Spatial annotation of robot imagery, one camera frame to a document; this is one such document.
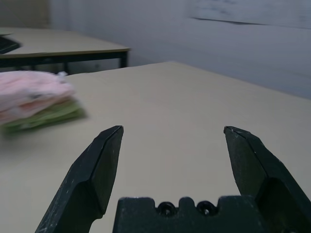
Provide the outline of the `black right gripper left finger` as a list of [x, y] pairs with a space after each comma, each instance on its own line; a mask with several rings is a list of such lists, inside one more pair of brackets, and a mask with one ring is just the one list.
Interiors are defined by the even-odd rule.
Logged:
[[106, 213], [117, 173], [123, 126], [102, 131], [74, 161], [38, 233], [87, 233]]

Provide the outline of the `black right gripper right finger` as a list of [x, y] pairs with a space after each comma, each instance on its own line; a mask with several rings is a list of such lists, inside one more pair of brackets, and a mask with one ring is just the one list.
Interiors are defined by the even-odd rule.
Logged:
[[309, 233], [311, 201], [284, 164], [255, 135], [226, 126], [225, 139], [241, 195], [252, 196], [272, 233]]

